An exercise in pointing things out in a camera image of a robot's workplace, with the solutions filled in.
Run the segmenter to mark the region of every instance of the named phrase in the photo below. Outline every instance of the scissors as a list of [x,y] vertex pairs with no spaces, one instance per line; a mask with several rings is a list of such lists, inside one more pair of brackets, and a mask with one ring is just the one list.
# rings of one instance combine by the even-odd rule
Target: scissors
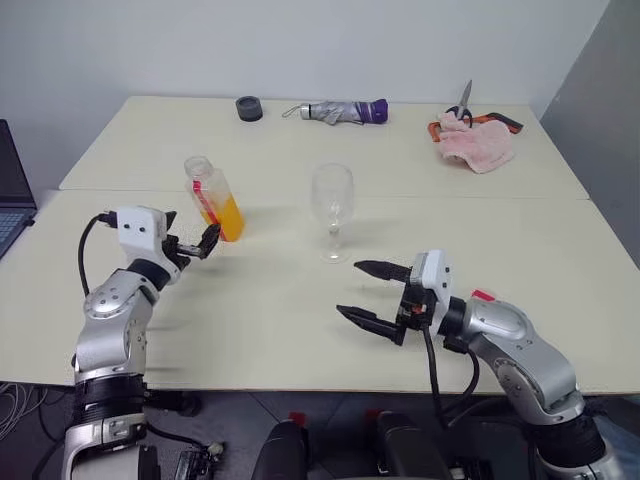
[[467,86],[464,87],[464,92],[462,93],[462,98],[460,98],[460,102],[458,102],[458,105],[447,110],[447,113],[453,112],[457,120],[464,120],[464,118],[467,117],[469,119],[470,127],[473,125],[473,116],[467,108],[467,102],[469,101],[469,95],[471,94],[471,82],[472,80],[469,80]]

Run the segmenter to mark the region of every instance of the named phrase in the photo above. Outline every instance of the floor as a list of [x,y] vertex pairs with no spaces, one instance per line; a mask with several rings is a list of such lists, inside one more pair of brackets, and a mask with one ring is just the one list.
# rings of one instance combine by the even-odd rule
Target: floor
[[[315,457],[310,480],[376,474],[373,457],[364,447],[363,427],[368,410],[402,412],[426,431],[438,431],[429,395],[313,392],[202,392],[198,395],[203,401],[203,409],[196,417],[151,409],[147,416],[158,428],[189,435],[202,442],[225,442],[224,461],[216,474],[219,480],[251,478],[255,460],[269,431],[291,411],[307,415]],[[71,395],[61,396],[58,392],[50,393],[48,401],[58,398],[61,399],[59,402],[42,408],[43,420],[54,436],[62,432],[72,405]],[[2,404],[0,407],[3,408],[0,412],[4,412],[6,407]],[[622,410],[619,417],[623,421],[634,419],[636,424],[631,428],[637,428],[636,433],[640,433],[640,407],[630,408]],[[445,455],[490,460],[496,480],[527,478],[526,445],[511,426],[470,422],[455,432],[434,433],[433,437]],[[185,446],[153,435],[149,435],[144,443],[157,447],[163,480],[173,479],[178,456]],[[51,442],[42,432],[34,412],[0,443],[2,478],[29,478],[49,445]],[[42,478],[59,478],[61,461],[62,452],[58,451]]]

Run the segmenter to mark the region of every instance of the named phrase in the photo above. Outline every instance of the table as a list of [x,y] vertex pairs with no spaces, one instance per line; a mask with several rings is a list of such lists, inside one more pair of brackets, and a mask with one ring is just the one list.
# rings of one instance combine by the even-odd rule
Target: table
[[297,101],[265,100],[255,123],[231,99],[131,97],[61,189],[182,191],[183,162],[206,155],[234,192],[307,201],[313,168],[348,165],[357,195],[585,199],[587,193],[528,106],[474,105],[525,125],[516,158],[486,175],[442,160],[426,131],[445,105],[391,104],[386,125],[335,127],[281,118]]
[[[398,348],[335,311],[359,305],[393,319],[400,286],[351,263],[323,263],[307,203],[237,200],[247,219],[241,241],[194,261],[162,292],[148,333],[150,386],[429,390],[418,334]],[[72,384],[83,325],[78,238],[96,212],[130,204],[177,210],[183,240],[197,241],[203,228],[185,192],[59,192],[0,261],[0,378]],[[589,200],[363,196],[346,233],[354,261],[408,264],[418,251],[445,248],[456,294],[489,288],[526,311],[573,363],[583,391],[640,392],[640,272]],[[125,266],[116,232],[94,229],[89,284]],[[442,390],[461,391],[468,359],[437,348]],[[499,391],[483,367],[478,392]]]

